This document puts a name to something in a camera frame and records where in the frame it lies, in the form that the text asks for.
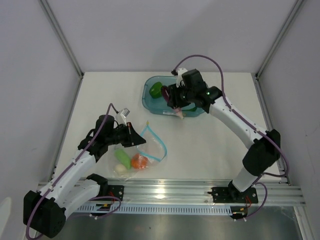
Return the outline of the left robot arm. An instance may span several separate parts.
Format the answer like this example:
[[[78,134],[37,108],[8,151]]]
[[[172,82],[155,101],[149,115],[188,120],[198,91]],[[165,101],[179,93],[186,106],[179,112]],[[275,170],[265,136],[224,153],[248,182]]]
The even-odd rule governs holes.
[[[110,195],[108,180],[96,173],[90,174],[77,185],[82,175],[93,167],[110,146],[125,148],[139,146],[147,141],[140,136],[130,122],[114,125],[115,118],[101,115],[86,137],[77,147],[75,156],[67,167],[38,191],[30,190],[23,198],[23,223],[26,237],[34,229],[41,236],[55,237],[67,219],[80,206],[90,200],[121,199]]]

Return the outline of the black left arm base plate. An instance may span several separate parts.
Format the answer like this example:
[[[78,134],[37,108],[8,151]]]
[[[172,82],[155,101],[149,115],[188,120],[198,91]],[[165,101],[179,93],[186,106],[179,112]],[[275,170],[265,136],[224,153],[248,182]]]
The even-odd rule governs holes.
[[[109,185],[107,195],[123,200],[125,187],[123,185]]]

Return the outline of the light green cucumber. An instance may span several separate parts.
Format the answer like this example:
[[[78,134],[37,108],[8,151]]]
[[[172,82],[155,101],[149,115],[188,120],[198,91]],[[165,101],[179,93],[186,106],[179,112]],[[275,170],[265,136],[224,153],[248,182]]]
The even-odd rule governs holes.
[[[131,168],[131,158],[129,155],[121,148],[117,148],[114,152],[116,159],[126,167],[127,170]]]

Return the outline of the orange tomato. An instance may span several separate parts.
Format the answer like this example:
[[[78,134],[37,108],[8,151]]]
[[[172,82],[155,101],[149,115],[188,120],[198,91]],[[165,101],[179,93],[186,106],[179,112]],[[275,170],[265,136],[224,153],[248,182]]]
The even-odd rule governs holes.
[[[145,169],[148,166],[148,158],[137,153],[131,159],[131,166],[138,170]]]

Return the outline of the purple eggplant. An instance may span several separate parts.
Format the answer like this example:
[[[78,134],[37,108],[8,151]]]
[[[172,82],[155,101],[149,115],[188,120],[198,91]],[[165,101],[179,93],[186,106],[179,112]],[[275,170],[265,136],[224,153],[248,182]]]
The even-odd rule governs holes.
[[[163,85],[160,89],[161,94],[166,101],[168,107],[174,110],[175,114],[180,118],[184,119],[184,114],[180,106],[178,105],[179,101],[177,100],[178,92],[177,86],[175,84],[166,86]]]

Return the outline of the white egg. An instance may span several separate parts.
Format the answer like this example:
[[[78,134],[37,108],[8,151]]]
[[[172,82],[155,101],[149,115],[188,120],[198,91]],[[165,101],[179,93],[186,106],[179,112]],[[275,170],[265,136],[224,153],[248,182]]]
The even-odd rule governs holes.
[[[114,167],[114,172],[118,175],[118,176],[124,176],[127,174],[127,168],[123,165],[123,164],[117,164]]]

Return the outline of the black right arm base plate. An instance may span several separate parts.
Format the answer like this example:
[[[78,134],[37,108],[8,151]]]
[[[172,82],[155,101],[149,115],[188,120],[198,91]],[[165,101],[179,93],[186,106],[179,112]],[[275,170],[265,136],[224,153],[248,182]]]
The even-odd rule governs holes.
[[[252,203],[257,204],[258,194],[254,187],[250,187],[244,192],[239,192],[236,189],[230,187],[212,187],[207,194],[212,196],[214,203],[221,204],[245,204]]]

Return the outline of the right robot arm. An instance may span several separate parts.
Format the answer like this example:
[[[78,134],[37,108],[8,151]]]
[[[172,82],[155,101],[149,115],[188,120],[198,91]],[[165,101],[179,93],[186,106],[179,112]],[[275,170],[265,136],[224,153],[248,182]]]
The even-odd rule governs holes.
[[[208,87],[197,69],[173,70],[175,83],[163,86],[167,106],[178,115],[190,104],[225,124],[245,145],[247,153],[242,160],[242,169],[228,184],[228,196],[234,202],[246,197],[248,189],[261,177],[266,169],[280,158],[281,135],[273,129],[259,129],[252,121],[243,117],[216,86]]]

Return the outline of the clear zip top bag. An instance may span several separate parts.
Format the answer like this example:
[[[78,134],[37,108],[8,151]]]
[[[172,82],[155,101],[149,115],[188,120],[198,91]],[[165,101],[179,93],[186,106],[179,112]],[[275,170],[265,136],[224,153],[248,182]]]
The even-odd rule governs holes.
[[[139,129],[138,135],[146,143],[130,147],[118,144],[110,149],[107,169],[115,178],[126,181],[139,172],[156,168],[166,158],[167,147],[149,121]]]

